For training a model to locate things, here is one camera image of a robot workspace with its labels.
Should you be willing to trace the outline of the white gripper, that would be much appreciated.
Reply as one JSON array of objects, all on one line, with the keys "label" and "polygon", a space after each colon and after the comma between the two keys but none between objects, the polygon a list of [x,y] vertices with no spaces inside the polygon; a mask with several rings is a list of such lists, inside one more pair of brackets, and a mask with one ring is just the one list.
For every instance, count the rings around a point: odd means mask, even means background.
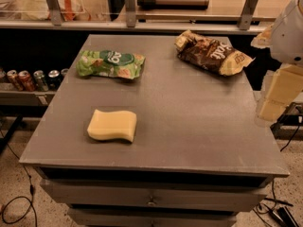
[{"label": "white gripper", "polygon": [[251,42],[258,49],[269,48],[271,56],[282,62],[263,79],[256,117],[275,123],[303,91],[303,0],[291,0],[276,18]]}]

